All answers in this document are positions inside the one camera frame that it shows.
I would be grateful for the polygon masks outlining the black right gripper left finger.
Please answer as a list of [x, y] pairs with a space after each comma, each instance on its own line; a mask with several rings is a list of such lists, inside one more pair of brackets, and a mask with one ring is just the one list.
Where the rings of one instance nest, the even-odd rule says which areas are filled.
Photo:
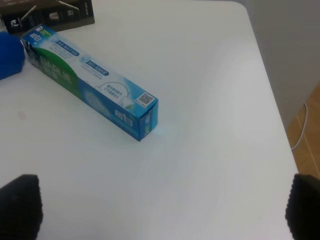
[[40, 181], [22, 174], [0, 188], [0, 238], [35, 240], [43, 221]]

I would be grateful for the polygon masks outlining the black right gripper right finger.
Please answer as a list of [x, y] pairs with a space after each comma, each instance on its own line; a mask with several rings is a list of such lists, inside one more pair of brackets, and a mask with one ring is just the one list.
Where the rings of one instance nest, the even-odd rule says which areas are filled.
[[294, 240], [320, 238], [320, 180], [309, 174], [295, 174], [285, 210]]

